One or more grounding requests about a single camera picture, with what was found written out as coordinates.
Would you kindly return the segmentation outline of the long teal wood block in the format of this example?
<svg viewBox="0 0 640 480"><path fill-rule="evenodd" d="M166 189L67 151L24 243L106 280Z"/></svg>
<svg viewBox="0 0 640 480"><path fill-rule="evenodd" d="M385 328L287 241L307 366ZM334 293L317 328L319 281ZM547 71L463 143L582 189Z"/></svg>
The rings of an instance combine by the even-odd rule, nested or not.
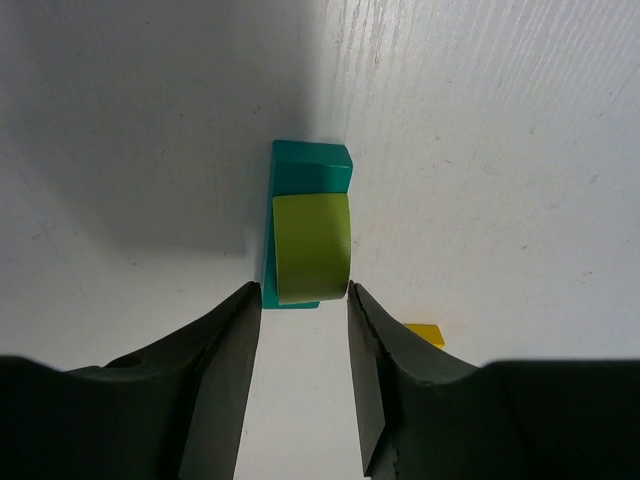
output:
<svg viewBox="0 0 640 480"><path fill-rule="evenodd" d="M261 272L265 310L316 309L317 301L281 305L277 294L273 198L282 195L346 193L353 162L346 146L290 140L272 142Z"/></svg>

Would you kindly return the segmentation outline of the yellow wood block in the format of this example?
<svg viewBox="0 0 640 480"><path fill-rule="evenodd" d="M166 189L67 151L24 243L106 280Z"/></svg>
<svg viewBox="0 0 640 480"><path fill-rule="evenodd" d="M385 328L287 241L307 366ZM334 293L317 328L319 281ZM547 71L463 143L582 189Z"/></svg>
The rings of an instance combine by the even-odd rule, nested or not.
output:
<svg viewBox="0 0 640 480"><path fill-rule="evenodd" d="M446 341L438 325L406 324L405 327L437 348L446 347Z"/></svg>

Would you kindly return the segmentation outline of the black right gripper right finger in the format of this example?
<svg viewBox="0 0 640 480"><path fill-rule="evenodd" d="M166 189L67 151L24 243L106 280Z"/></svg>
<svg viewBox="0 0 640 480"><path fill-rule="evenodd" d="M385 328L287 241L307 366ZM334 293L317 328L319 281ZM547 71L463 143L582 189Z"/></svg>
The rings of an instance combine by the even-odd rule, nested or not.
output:
<svg viewBox="0 0 640 480"><path fill-rule="evenodd" d="M635 479L635 360L476 367L348 288L363 473L370 479Z"/></svg>

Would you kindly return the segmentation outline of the lime green wood block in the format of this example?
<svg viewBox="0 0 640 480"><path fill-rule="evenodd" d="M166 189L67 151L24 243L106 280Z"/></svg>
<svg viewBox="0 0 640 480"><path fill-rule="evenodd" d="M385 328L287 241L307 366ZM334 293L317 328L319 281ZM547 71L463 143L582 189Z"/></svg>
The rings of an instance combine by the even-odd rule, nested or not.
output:
<svg viewBox="0 0 640 480"><path fill-rule="evenodd" d="M346 193L273 199L277 295L281 305L337 300L351 267L351 217Z"/></svg>

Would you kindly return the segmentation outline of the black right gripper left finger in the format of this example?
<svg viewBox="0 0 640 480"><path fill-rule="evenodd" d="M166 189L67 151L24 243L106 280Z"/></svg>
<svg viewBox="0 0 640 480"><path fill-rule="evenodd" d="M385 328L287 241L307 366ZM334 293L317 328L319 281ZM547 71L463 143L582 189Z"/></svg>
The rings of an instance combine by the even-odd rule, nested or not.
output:
<svg viewBox="0 0 640 480"><path fill-rule="evenodd" d="M5 479L230 479L261 323L249 282L105 366L1 359Z"/></svg>

